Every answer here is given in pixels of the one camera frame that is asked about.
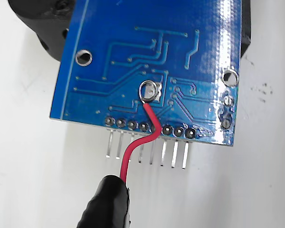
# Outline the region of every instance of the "mounting hole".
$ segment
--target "mounting hole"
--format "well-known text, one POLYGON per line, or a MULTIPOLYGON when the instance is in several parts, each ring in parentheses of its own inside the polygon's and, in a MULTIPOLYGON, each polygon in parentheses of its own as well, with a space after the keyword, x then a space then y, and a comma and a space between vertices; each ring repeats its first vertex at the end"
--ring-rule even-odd
POLYGON ((93 58, 91 52, 88 50, 80 50, 77 52, 75 60, 78 65, 85 67, 92 62, 93 58))
POLYGON ((227 70, 223 75, 223 82, 228 87, 238 85, 238 74, 234 70, 227 70))
POLYGON ((55 8, 57 11, 65 11, 68 10, 69 1, 68 0, 58 0, 55 4, 55 8))
POLYGON ((67 33, 68 33, 68 29, 67 29, 67 28, 62 31, 62 37, 63 37, 64 39, 67 38, 67 33))

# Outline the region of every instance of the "printed circuit board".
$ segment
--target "printed circuit board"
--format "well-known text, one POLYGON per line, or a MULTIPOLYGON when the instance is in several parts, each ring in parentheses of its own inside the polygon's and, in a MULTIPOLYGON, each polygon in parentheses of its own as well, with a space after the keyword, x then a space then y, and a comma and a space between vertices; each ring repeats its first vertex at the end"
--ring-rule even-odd
POLYGON ((50 117, 151 133, 138 96, 151 80, 162 136, 233 145, 241 8, 241 0, 77 0, 50 117))

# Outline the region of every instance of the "white table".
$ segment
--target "white table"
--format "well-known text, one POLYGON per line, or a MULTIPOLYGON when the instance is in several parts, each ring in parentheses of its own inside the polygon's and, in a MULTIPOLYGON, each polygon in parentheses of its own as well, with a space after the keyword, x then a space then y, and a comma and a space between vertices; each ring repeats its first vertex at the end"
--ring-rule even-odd
MULTIPOLYGON (((107 130, 49 119, 58 67, 0 0, 0 228, 75 228, 99 181, 119 173, 107 130)), ((153 166, 150 145, 142 164, 136 151, 131 227, 285 228, 285 0, 253 0, 239 87, 233 148, 195 143, 185 171, 180 155, 171 169, 173 142, 164 167, 161 140, 153 166)))

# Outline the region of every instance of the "insulated wire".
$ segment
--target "insulated wire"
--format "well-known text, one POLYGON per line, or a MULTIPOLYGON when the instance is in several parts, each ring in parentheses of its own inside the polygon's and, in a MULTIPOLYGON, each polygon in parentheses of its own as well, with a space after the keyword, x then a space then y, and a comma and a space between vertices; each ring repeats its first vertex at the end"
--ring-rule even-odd
POLYGON ((127 172, 128 172, 128 166, 129 166, 129 159, 131 157, 132 152, 134 149, 142 144, 149 143, 157 139, 161 135, 162 126, 159 120, 157 119, 154 111, 152 110, 151 106, 148 103, 143 104, 143 108, 147 112, 149 118, 151 119, 155 131, 153 134, 150 134, 148 136, 145 136, 143 138, 135 140, 133 143, 131 143, 127 149, 124 152, 122 166, 120 168, 120 178, 126 183, 127 180, 127 172))

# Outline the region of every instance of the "black object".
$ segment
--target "black object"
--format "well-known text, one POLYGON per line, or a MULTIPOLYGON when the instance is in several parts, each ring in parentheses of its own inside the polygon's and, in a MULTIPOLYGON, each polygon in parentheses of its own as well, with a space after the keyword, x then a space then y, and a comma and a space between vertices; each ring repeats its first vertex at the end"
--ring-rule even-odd
POLYGON ((116 176, 106 176, 88 203, 77 228, 129 227, 129 191, 116 176))
POLYGON ((187 139, 194 139, 195 138, 195 129, 188 128, 185 132, 185 136, 187 139))
MULTIPOLYGON (((61 61, 67 29, 76 0, 8 0, 17 16, 36 32, 44 49, 61 61)), ((242 0, 242 45, 244 55, 251 42, 250 0, 242 0)))
POLYGON ((170 125, 165 125, 165 126, 162 128, 162 133, 165 134, 165 135, 170 135, 170 134, 172 134, 172 131, 173 131, 173 128, 172 128, 170 125))
POLYGON ((139 129, 142 131, 142 132, 146 132, 148 129, 149 129, 149 125, 146 123, 146 122, 141 122, 139 124, 139 129))
POLYGON ((177 127, 174 129, 174 135, 176 137, 182 137, 183 134, 184 134, 184 129, 182 127, 177 127))

